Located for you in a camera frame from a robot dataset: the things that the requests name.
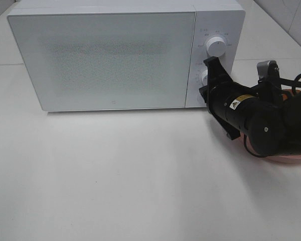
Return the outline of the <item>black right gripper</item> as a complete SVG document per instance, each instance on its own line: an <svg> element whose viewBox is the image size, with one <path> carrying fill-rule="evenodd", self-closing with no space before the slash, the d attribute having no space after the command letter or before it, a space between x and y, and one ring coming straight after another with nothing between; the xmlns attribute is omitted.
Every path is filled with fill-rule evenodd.
<svg viewBox="0 0 301 241"><path fill-rule="evenodd" d="M199 94L227 137L234 140L243 133L256 139L263 134L263 102L248 87L233 81L218 57L203 62L208 77Z"/></svg>

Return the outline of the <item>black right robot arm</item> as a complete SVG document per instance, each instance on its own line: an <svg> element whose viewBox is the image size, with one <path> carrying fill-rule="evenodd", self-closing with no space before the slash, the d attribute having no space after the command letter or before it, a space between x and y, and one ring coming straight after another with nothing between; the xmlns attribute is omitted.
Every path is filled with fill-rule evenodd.
<svg viewBox="0 0 301 241"><path fill-rule="evenodd" d="M219 58L204 60L207 85L199 89L208 112L229 139L243 137L247 151L259 158L301 156L301 74L282 78L277 62L257 64L258 84L235 82Z"/></svg>

